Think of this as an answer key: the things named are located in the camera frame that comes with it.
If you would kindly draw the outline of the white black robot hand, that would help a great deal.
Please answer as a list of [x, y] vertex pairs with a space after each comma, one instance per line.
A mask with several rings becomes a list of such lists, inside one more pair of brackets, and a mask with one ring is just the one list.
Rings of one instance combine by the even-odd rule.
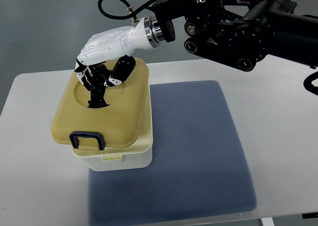
[[75, 73], [80, 83], [90, 90], [93, 68], [109, 60], [131, 56], [135, 50], [152, 50], [163, 40], [154, 17], [141, 18], [137, 26], [124, 26], [94, 34], [77, 57]]

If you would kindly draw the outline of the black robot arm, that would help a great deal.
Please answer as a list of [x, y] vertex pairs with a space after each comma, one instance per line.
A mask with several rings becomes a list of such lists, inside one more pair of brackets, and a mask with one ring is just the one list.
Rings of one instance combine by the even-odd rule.
[[184, 17], [191, 54], [244, 71], [273, 55], [318, 66], [318, 19], [296, 15], [292, 0], [154, 0], [160, 39], [175, 40], [172, 21]]

